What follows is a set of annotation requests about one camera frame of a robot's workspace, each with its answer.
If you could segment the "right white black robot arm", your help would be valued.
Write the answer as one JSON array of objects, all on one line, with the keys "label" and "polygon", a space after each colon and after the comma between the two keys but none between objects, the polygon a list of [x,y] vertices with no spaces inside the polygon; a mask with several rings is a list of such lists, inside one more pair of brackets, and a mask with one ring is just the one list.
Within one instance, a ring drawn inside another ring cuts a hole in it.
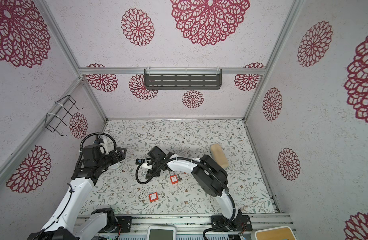
[{"label": "right white black robot arm", "polygon": [[191,174],[201,189],[216,199],[221,214],[211,216],[213,232],[248,232],[252,231],[252,223],[248,215],[238,209],[228,187],[227,172],[209,155],[190,159],[175,153],[164,153],[155,146],[148,152],[146,159],[136,160],[136,180],[145,185],[153,178],[159,177],[161,171],[183,172]]}]

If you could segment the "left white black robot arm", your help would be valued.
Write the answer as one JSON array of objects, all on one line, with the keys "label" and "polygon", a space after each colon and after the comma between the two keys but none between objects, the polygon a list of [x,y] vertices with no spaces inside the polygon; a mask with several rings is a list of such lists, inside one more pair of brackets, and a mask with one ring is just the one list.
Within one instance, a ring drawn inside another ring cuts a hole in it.
[{"label": "left white black robot arm", "polygon": [[31,233],[29,240],[90,240],[99,232],[114,232],[119,227],[112,208],[98,209],[89,219],[75,228],[79,211],[87,196],[94,188],[102,172],[126,158],[127,150],[117,147],[104,154],[99,145],[90,145],[82,150],[88,154],[90,168],[81,168],[68,183],[69,189],[48,222],[37,233]]}]

